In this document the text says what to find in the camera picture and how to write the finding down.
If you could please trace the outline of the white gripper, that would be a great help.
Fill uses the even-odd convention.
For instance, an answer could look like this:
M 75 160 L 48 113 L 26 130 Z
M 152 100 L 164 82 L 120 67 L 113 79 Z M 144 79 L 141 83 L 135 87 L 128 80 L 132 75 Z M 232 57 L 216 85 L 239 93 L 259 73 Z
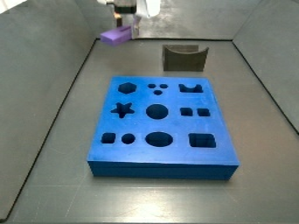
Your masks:
M 115 9 L 116 27 L 123 26 L 120 14 L 133 14 L 132 39 L 139 36 L 139 24 L 141 18 L 155 17 L 160 12 L 161 0 L 97 0 L 100 4 L 112 5 Z

